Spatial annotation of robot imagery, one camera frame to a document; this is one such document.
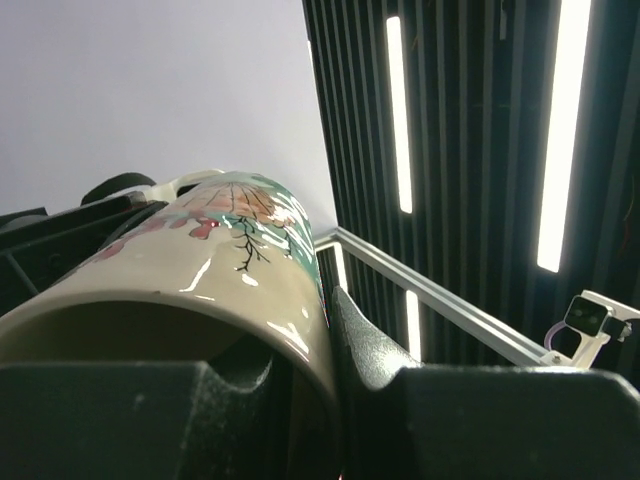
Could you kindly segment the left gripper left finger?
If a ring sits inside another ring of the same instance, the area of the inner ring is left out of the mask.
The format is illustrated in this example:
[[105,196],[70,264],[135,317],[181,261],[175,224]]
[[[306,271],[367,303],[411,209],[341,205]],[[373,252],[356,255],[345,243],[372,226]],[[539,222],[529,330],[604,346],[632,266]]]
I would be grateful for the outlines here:
[[276,479],[268,354],[1,370],[5,479]]

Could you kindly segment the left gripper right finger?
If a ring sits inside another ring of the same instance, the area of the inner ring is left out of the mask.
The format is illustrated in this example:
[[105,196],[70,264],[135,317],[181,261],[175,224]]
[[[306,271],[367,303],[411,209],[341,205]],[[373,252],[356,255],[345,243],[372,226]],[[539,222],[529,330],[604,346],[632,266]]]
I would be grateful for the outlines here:
[[342,289],[331,333],[347,479],[635,479],[639,394],[570,368],[426,365]]

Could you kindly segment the beige floral mug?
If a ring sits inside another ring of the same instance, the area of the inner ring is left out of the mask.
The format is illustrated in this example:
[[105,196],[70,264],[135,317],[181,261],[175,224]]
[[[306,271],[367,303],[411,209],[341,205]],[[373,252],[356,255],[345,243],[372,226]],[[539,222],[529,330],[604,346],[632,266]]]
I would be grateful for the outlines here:
[[335,479],[338,401],[308,217],[257,174],[216,174],[1,320],[1,370],[275,360],[276,479]]

